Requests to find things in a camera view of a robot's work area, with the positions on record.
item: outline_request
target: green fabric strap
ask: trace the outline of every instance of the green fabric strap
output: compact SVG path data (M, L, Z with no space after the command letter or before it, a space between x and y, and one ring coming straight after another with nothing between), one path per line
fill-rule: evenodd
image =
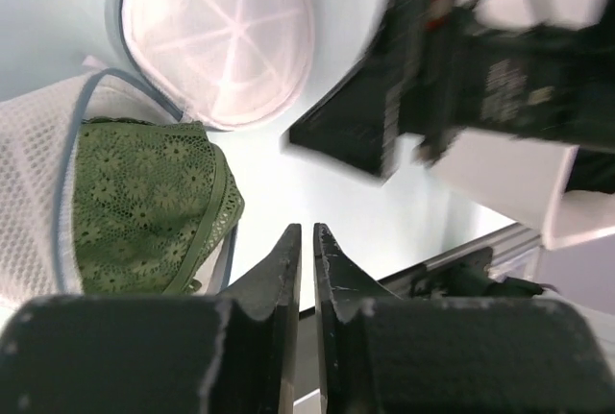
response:
M82 125L73 231L86 293L186 293L244 202L201 123Z

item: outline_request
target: floral lace pattern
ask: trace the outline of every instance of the floral lace pattern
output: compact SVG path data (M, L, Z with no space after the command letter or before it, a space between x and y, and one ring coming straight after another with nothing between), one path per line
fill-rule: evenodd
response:
M75 168L75 254L86 293L185 292L244 206L201 123L85 122ZM185 272L181 290L170 290Z

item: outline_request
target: white mesh bag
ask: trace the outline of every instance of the white mesh bag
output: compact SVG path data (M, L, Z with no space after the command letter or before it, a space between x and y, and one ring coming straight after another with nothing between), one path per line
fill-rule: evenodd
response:
M140 71L196 119L237 130L294 102L314 48L309 0L122 0Z
M82 119L180 119L158 93L118 70L71 78L0 103L0 306L79 293L72 243L73 158Z

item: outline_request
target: round mesh bag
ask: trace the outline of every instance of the round mesh bag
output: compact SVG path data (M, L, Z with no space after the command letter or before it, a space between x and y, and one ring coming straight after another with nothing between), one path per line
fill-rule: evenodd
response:
M297 98L314 48L309 0L122 0L135 66L187 117L218 130Z

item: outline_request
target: white surface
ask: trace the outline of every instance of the white surface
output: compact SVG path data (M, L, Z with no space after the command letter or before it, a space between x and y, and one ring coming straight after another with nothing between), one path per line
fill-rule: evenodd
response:
M320 390L305 395L293 404L293 414L320 414Z
M227 155L246 200L232 280L266 256L288 224L301 223L301 309L314 305L316 222L328 224L348 256L377 279L510 223L453 196L424 168L411 165L410 138L404 140L400 170L382 187L328 160L283 149L281 135L352 66L377 23L380 0L312 1L316 53L297 104L257 131L210 135Z
M613 374L615 374L615 316L608 313L576 304L553 291L545 291L537 300L551 299L571 305L581 315L589 328L594 332L596 340L603 351L604 358Z
M574 28L595 22L603 5L603 0L553 1L555 23ZM485 0L480 14L498 26L532 23L524 0ZM547 249L559 249L615 233L611 195L562 194L576 149L464 132L433 172L468 198L541 231Z
M615 315L615 236L542 252L536 281L553 284L567 299Z
M123 0L127 46L192 120L254 127L292 105L314 47L309 0Z

